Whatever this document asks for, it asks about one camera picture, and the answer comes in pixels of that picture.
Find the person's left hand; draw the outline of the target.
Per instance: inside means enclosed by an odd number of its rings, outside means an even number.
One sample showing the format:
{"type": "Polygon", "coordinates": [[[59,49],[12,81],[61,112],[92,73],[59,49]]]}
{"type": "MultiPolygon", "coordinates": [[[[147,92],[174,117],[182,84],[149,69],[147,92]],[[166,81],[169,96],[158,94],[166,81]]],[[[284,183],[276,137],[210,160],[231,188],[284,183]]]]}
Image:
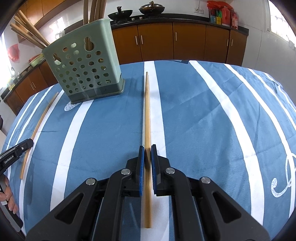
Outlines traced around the person's left hand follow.
{"type": "Polygon", "coordinates": [[[7,176],[4,175],[3,180],[5,182],[5,186],[6,189],[4,191],[4,193],[1,193],[1,201],[7,201],[8,202],[8,207],[9,210],[13,212],[13,214],[16,214],[19,210],[15,199],[14,199],[14,195],[11,191],[10,185],[9,185],[9,180],[7,178],[7,176]]]}

